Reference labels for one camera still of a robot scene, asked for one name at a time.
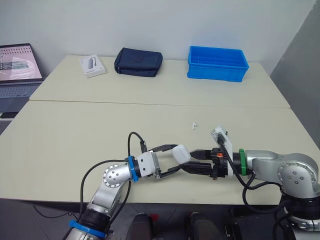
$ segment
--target blue plastic crate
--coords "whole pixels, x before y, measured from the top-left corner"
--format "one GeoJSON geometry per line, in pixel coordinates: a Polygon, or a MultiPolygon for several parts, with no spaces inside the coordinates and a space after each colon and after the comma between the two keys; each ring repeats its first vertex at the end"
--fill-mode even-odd
{"type": "Polygon", "coordinates": [[[242,82],[249,68],[242,50],[191,46],[188,78],[242,82]]]}

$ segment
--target gray wall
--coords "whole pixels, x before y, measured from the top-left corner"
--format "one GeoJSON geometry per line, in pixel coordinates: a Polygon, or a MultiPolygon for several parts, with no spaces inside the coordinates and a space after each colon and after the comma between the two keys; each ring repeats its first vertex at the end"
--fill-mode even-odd
{"type": "Polygon", "coordinates": [[[314,4],[271,78],[320,147],[320,0],[314,4]]]}

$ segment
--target floor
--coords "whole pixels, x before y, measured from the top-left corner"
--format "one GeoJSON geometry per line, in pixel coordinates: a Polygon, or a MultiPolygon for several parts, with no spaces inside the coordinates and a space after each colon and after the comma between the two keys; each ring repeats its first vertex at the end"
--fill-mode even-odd
{"type": "MultiPolygon", "coordinates": [[[[47,216],[65,213],[51,208],[37,206],[47,216]]],[[[272,215],[252,215],[231,219],[231,206],[206,204],[156,204],[128,203],[114,221],[114,233],[108,239],[124,240],[134,216],[138,213],[153,214],[155,240],[185,240],[185,218],[192,212],[205,213],[216,223],[222,234],[224,224],[237,223],[244,240],[272,239],[272,215]]],[[[29,203],[0,199],[0,239],[14,240],[59,240],[68,231],[72,215],[59,218],[45,218],[39,215],[29,203]]]]}

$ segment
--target white product box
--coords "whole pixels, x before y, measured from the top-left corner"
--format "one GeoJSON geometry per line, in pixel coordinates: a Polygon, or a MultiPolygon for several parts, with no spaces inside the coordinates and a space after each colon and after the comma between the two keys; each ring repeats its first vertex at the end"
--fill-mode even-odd
{"type": "Polygon", "coordinates": [[[80,64],[87,78],[98,76],[106,73],[105,67],[102,65],[97,55],[80,57],[80,64]]]}

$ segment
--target green ring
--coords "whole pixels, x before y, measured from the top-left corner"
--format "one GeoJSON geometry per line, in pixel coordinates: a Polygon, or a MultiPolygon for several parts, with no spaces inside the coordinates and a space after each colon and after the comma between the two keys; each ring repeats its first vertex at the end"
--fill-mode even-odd
{"type": "Polygon", "coordinates": [[[246,164],[246,154],[245,150],[242,148],[239,149],[240,154],[240,161],[241,161],[241,175],[246,176],[247,175],[247,164],[246,164]]]}

